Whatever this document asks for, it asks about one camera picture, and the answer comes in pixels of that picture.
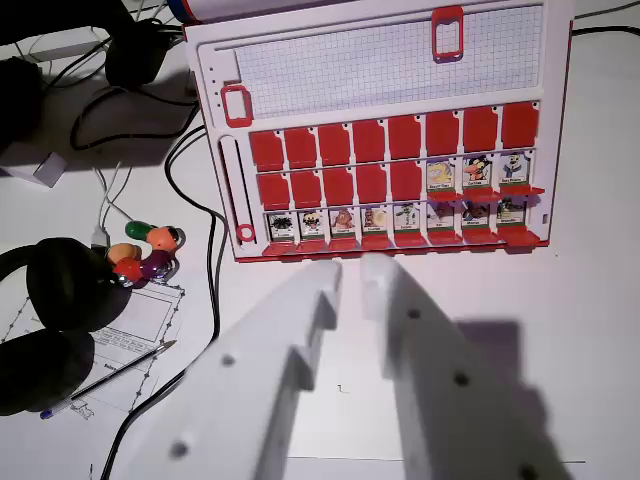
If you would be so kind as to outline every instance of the cartoon character picture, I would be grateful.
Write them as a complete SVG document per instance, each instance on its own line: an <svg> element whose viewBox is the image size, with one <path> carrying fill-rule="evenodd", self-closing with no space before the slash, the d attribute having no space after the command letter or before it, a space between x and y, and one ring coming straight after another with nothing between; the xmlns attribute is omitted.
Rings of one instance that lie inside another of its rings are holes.
<svg viewBox="0 0 640 480"><path fill-rule="evenodd" d="M293 241L293 222L289 214L269 215L269 230L273 242Z"/></svg>
<svg viewBox="0 0 640 480"><path fill-rule="evenodd" d="M462 213L462 225L486 225L489 223L489 206L468 201Z"/></svg>
<svg viewBox="0 0 640 480"><path fill-rule="evenodd" d="M317 211L300 212L300 234L304 240L324 238L322 228L322 213Z"/></svg>
<svg viewBox="0 0 640 480"><path fill-rule="evenodd" d="M420 211L418 205L407 203L393 207L393 226L397 232L420 231Z"/></svg>
<svg viewBox="0 0 640 480"><path fill-rule="evenodd" d="M493 162L487 159L486 155L475 158L466 158L464 161L464 179L462 185L464 187L475 187L480 185L488 185L491 179L491 164Z"/></svg>
<svg viewBox="0 0 640 480"><path fill-rule="evenodd" d="M362 212L362 233L373 233L386 231L387 212L385 207L363 208Z"/></svg>
<svg viewBox="0 0 640 480"><path fill-rule="evenodd" d="M497 223L524 223L526 203L518 203L510 197L505 197L498 203Z"/></svg>
<svg viewBox="0 0 640 480"><path fill-rule="evenodd" d="M453 188L453 165L448 161L427 163L427 189Z"/></svg>
<svg viewBox="0 0 640 480"><path fill-rule="evenodd" d="M427 204L427 229L453 228L453 206L446 202Z"/></svg>
<svg viewBox="0 0 640 480"><path fill-rule="evenodd" d="M340 210L331 226L336 228L353 228L353 217L351 216L349 210Z"/></svg>
<svg viewBox="0 0 640 480"><path fill-rule="evenodd" d="M514 152L502 155L502 175L500 183L523 183L529 174L530 158L524 153Z"/></svg>
<svg viewBox="0 0 640 480"><path fill-rule="evenodd" d="M353 223L353 217L354 210L351 208L330 210L329 221L331 225L331 236L334 238L355 237L356 228Z"/></svg>

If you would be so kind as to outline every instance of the pen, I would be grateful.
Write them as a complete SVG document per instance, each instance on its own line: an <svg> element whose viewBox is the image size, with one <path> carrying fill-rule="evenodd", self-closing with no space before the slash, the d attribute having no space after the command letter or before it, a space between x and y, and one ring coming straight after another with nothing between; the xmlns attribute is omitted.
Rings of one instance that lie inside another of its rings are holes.
<svg viewBox="0 0 640 480"><path fill-rule="evenodd" d="M44 410L44 411L40 412L40 418L42 420L47 420L48 418L53 417L56 413L64 410L69 405L71 405L73 402L75 402L77 399L79 399L79 398L85 396L86 394L88 394L88 393L90 393L90 392L92 392L92 391L94 391L94 390L106 385L111 380L119 377L121 374L127 372L128 370L130 370L131 368L135 367L136 365L139 365L140 363L144 362L145 360L147 360L147 359L149 359L149 358L151 358L153 356L160 355L161 353L167 351L169 349L169 347L171 347L174 343L176 343L176 340L171 340L169 342L166 342L166 343L163 343L161 345L158 345L156 348L154 348L153 350L149 350L147 353L143 353L142 355L140 355L135 360L132 360L131 362L127 363L126 365L123 365L122 367L118 368L117 370L114 370L113 372L105 375L100 380L96 380L91 385L87 385L82 390L79 390L78 392L74 393L73 395L71 395L70 397L66 398L65 400L62 400L61 402L56 403L53 407L48 408L47 410Z"/></svg>

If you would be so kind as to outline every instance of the red clip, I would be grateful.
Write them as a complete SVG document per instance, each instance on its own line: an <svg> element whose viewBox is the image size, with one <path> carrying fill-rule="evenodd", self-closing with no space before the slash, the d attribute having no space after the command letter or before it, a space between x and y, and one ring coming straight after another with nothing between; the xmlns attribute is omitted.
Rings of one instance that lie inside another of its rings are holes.
<svg viewBox="0 0 640 480"><path fill-rule="evenodd" d="M452 52L438 52L438 45L436 39L436 28L438 25L449 25L453 22L458 22L460 28L459 33L459 45L458 50ZM436 62L445 60L447 58L462 58L464 53L464 12L460 6L442 7L436 8L431 16L431 48L433 50L433 58Z"/></svg>
<svg viewBox="0 0 640 480"><path fill-rule="evenodd" d="M249 235L247 236L244 235L245 229L249 230ZM238 239L243 242L253 242L256 239L256 231L253 229L253 225L248 223L238 225L238 228L236 228L236 235L238 236Z"/></svg>
<svg viewBox="0 0 640 480"><path fill-rule="evenodd" d="M246 117L243 118L229 118L229 111L227 109L227 93L229 92L241 92L244 100L244 111ZM222 106L224 107L224 116L227 117L227 125L231 128L250 127L253 123L253 110L251 108L251 95L244 85L226 85L220 90L220 96L222 97Z"/></svg>

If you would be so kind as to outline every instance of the red tile row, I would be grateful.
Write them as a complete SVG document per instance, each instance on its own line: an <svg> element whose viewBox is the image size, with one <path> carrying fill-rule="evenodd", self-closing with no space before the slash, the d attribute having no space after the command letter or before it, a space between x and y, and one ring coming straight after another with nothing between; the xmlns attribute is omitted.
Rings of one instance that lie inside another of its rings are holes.
<svg viewBox="0 0 640 480"><path fill-rule="evenodd" d="M536 102L507 104L503 108L501 140L503 148L533 147L538 130ZM320 125L318 144L323 166L347 165L351 147L349 131L343 124ZM474 107L464 110L463 145L465 152L495 150L498 139L496 107ZM460 120L453 111L426 115L427 155L457 153ZM379 120L359 120L353 123L353 146L356 163L384 160L385 132ZM388 121L389 151L392 159L418 158L421 148L421 125L414 115L392 117ZM284 168L281 139L273 131L250 134L253 159L259 172ZM284 147L289 167L316 166L316 140L312 128L284 130Z"/></svg>

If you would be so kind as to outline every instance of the red plastic tab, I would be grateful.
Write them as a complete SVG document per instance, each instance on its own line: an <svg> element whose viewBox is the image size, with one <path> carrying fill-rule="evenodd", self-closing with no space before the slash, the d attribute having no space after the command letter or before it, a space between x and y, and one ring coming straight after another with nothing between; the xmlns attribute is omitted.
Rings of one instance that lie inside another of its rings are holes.
<svg viewBox="0 0 640 480"><path fill-rule="evenodd" d="M389 119L389 150L394 160L420 156L420 122L415 116Z"/></svg>
<svg viewBox="0 0 640 480"><path fill-rule="evenodd" d="M462 236L467 243L496 243L500 241L500 237L493 233L489 227L463 228Z"/></svg>
<svg viewBox="0 0 640 480"><path fill-rule="evenodd" d="M285 130L284 142L291 168L313 168L316 166L316 139L308 128Z"/></svg>
<svg viewBox="0 0 640 480"><path fill-rule="evenodd" d="M453 112L427 113L427 155L449 155L458 151L460 119Z"/></svg>
<svg viewBox="0 0 640 480"><path fill-rule="evenodd" d="M267 255L269 257L273 257L276 255L286 255L290 253L295 253L296 244L293 242L275 242L269 245L262 252L263 255Z"/></svg>
<svg viewBox="0 0 640 480"><path fill-rule="evenodd" d="M265 210L289 209L289 186L281 174L258 175L258 190Z"/></svg>
<svg viewBox="0 0 640 480"><path fill-rule="evenodd" d="M533 147L538 133L539 111L535 102L510 103L502 110L504 148Z"/></svg>
<svg viewBox="0 0 640 480"><path fill-rule="evenodd" d="M495 150L498 136L498 114L492 107L467 108L464 111L464 150Z"/></svg>
<svg viewBox="0 0 640 480"><path fill-rule="evenodd" d="M420 232L396 232L396 246L402 247L422 247L427 244Z"/></svg>
<svg viewBox="0 0 640 480"><path fill-rule="evenodd" d="M463 192L465 197L474 202L497 202L502 199L502 195L491 187L465 188Z"/></svg>
<svg viewBox="0 0 640 480"><path fill-rule="evenodd" d="M328 206L353 203L353 177L347 168L323 170L324 195Z"/></svg>
<svg viewBox="0 0 640 480"><path fill-rule="evenodd" d="M356 153L356 163L384 160L384 127L378 120L353 123L353 149Z"/></svg>
<svg viewBox="0 0 640 480"><path fill-rule="evenodd" d="M319 207L322 192L320 191L320 177L313 171L292 172L291 191L296 208Z"/></svg>
<svg viewBox="0 0 640 480"><path fill-rule="evenodd" d="M391 247L391 240L389 240L389 237L387 237L387 235L384 233L380 235L374 234L362 236L363 250L386 250L387 248Z"/></svg>
<svg viewBox="0 0 640 480"><path fill-rule="evenodd" d="M457 245L462 243L462 237L455 230L437 230L427 232L427 237L432 245Z"/></svg>
<svg viewBox="0 0 640 480"><path fill-rule="evenodd" d="M242 100L244 101L245 116L241 118L230 118L227 110L227 94L229 92L242 93ZM222 97L222 106L224 107L224 116L227 119L227 125L231 128L250 127L253 123L253 109L251 108L251 95L244 85L226 85L220 89L220 96Z"/></svg>
<svg viewBox="0 0 640 480"><path fill-rule="evenodd" d="M502 185L500 187L502 195L540 195L544 193L544 188L532 187L531 185Z"/></svg>
<svg viewBox="0 0 640 480"><path fill-rule="evenodd" d="M420 200L422 170L415 162L392 163L391 196L393 200Z"/></svg>
<svg viewBox="0 0 640 480"><path fill-rule="evenodd" d="M528 247L540 242L540 237L527 230L524 225L498 227L498 235L510 247Z"/></svg>
<svg viewBox="0 0 640 480"><path fill-rule="evenodd" d="M329 250L332 252L344 252L347 250L357 250L358 241L355 237L334 238L329 242Z"/></svg>
<svg viewBox="0 0 640 480"><path fill-rule="evenodd" d="M380 203L387 197L387 173L381 165L362 165L356 168L360 203Z"/></svg>
<svg viewBox="0 0 640 480"><path fill-rule="evenodd" d="M437 47L436 29L438 25L448 25L458 22L458 46L459 48L450 52L439 52ZM464 12L460 6L441 7L433 11L431 17L431 48L433 49L433 58L436 62L448 58L462 57L464 53Z"/></svg>
<svg viewBox="0 0 640 480"><path fill-rule="evenodd" d="M432 202L455 202L460 200L462 195L455 190L435 191L427 193L427 198Z"/></svg>
<svg viewBox="0 0 640 480"><path fill-rule="evenodd" d="M327 248L327 244L324 240L303 240L296 248L298 253L315 253Z"/></svg>
<svg viewBox="0 0 640 480"><path fill-rule="evenodd" d="M349 131L342 124L319 126L318 141L324 166L349 163L349 155L351 154Z"/></svg>
<svg viewBox="0 0 640 480"><path fill-rule="evenodd" d="M249 134L253 161L259 172L282 170L284 153L282 141L274 132L252 132Z"/></svg>

